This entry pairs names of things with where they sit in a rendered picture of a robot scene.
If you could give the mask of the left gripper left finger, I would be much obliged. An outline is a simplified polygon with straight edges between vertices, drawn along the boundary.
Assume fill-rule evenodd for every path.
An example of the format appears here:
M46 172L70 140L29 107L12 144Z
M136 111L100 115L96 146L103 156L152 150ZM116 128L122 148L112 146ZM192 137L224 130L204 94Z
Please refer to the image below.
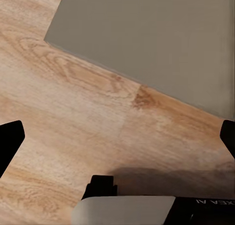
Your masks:
M0 125L0 178L25 139L20 120Z

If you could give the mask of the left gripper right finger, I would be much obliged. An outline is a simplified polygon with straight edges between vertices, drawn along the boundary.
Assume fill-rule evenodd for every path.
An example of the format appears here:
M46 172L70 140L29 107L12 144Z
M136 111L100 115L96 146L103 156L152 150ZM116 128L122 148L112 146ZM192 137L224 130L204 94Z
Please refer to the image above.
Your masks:
M220 138L235 159L235 122L224 120Z

